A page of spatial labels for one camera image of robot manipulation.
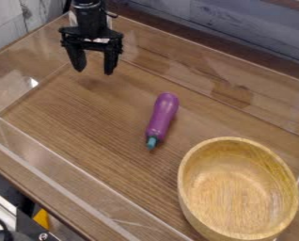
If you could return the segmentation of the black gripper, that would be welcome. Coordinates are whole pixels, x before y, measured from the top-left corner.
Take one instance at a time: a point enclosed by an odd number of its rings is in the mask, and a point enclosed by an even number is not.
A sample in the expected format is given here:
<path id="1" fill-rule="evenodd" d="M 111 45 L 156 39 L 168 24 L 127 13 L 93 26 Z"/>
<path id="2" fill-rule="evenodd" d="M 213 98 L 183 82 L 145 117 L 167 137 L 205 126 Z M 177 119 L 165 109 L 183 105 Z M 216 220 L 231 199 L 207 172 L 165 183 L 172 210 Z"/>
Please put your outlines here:
<path id="1" fill-rule="evenodd" d="M 123 34 L 109 28 L 109 16 L 104 6 L 75 6 L 76 25 L 59 28 L 61 46 L 77 72 L 87 66 L 85 50 L 92 50 L 104 53 L 104 73 L 113 73 L 117 53 L 123 48 Z"/>

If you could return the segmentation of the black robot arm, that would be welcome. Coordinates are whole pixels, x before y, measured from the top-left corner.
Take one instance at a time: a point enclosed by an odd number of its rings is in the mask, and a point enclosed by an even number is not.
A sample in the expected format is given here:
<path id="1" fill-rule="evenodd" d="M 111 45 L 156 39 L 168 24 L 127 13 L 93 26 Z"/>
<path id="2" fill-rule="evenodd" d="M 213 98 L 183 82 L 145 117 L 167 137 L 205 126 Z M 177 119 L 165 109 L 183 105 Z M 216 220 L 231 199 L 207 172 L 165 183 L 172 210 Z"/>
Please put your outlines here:
<path id="1" fill-rule="evenodd" d="M 65 48 L 73 68 L 81 72 L 87 67 L 85 51 L 103 54 L 103 69 L 113 73 L 123 53 L 123 34 L 111 29 L 108 18 L 116 14 L 107 11 L 105 0 L 73 0 L 76 26 L 59 28 L 61 46 Z"/>

